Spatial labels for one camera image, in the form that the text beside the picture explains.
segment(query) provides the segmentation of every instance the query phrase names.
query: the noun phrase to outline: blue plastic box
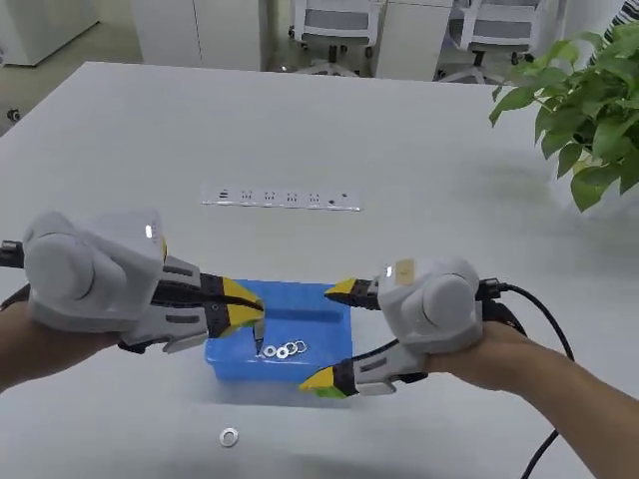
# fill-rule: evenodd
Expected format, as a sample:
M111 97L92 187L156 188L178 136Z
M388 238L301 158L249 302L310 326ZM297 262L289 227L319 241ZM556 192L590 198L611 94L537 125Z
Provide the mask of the blue plastic box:
M352 356L350 308L323 296L332 284L246 279L238 283L265 303L264 347L302 340L309 349L286 359L256 357L250 328L209 339L206 360L219 380L302 383L319 369Z

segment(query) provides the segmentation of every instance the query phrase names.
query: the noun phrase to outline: silver washer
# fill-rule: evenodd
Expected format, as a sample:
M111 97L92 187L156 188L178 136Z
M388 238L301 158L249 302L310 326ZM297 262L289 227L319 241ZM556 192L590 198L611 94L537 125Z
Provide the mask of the silver washer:
M307 349L309 349L307 344L302 340L296 341L296 346L298 347L298 354L302 354L303 352L306 352Z
M240 439L240 434L234 427L227 427L220 433L222 447L233 447L238 443L238 439Z
M286 359L287 357L289 357L289 349L286 346L282 346L280 348L278 348L278 359Z
M275 346L267 346L264 348L264 356L273 357L278 353L278 349Z
M284 347L289 352L289 355L293 355L293 354L297 354L298 353L298 346L294 342L287 342L284 345Z

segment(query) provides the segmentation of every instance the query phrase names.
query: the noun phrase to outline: white chair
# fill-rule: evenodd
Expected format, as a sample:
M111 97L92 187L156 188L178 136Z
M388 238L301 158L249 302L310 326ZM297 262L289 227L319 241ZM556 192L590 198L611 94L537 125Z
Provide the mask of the white chair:
M449 23L450 38L459 50L472 51L471 68L444 77L440 82L456 82L472 77L502 83L504 78L483 67L486 52L529 54L539 43L550 0L459 0L454 9L461 18Z
M4 52L0 49L0 68L4 67ZM10 108L0 102L0 112L11 124L18 123L20 121L20 111L16 108Z
M345 50L346 44L363 45L366 58L372 57L384 0L293 1L292 37L301 43L328 44L327 61L315 60L310 68L298 73L356 77L356 73L337 64L337 46Z

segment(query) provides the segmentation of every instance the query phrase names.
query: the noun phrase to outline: potted plant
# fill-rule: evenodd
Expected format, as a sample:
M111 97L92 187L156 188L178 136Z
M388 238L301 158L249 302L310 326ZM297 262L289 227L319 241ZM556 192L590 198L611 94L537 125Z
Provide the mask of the potted plant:
M494 127L503 112L538 104L535 142L541 140L546 160L558 154L554 181L571 177L571 201L585 212L613 184L620 199L639 183L639 22L616 27L610 44L594 33L577 41L595 49L586 68L575 69L576 41L555 43L546 55L512 70L509 80L522 86L501 98L490 121ZM495 102L502 89L494 91Z

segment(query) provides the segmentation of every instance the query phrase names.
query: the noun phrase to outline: black wire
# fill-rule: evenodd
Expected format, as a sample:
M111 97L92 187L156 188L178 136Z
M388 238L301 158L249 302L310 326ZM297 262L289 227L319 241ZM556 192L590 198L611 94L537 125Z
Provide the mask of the black wire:
M543 315L546 316L546 319L548 319L548 322L550 322L550 325L555 330L555 333L559 337L559 340L561 341L561 345L563 346L564 351L566 351L566 356L568 356L568 358L570 360L572 360L572 361L575 360L575 355L572 353L572 347L570 347L570 343L568 342L568 338L563 333L563 330L559 326L559 323L554 318L552 313L548 310L548 308L543 304L543 302L541 302L539 299L537 299L534 295L532 295L531 293L529 293L525 289L522 289L519 286L515 286L514 284L504 283L501 286L501 290L502 291L516 292L517 294L525 297L530 302L532 302L535 306L537 306L537 308L541 312L543 312Z
M546 316L546 319L548 319L548 322L550 322L550 325L552 326L555 333L557 334L557 337L559 337L559 340L561 341L561 345L563 346L564 351L566 351L566 356L568 356L568 358L572 361L575 360L575 356L572 352L572 347L570 347L570 343L568 342L568 338L566 337L563 330L561 329L561 326L559 326L559 323L557 322L557 320L554 318L552 313L548 310L548 308L544 305L543 302L537 299L530 292L526 291L525 289L522 289L519 286L515 286L514 284L503 283L500 286L500 290L516 292L517 294L525 297L530 302L532 302L535 306L537 306L537 308L541 312L543 312L543 315ZM526 466L526 470L523 472L523 475L521 476L521 479L528 479L530 477L530 474L532 474L532 471L537 465L537 463L539 462L539 459L541 459L541 456L544 455L544 453L548 450L551 444L557 439L557 437L559 437L559 432L557 432L557 430L555 429L547 437L547 439L543 441L543 444L539 446L539 449L537 449L537 451L533 454L532 459L530 459L528 466Z

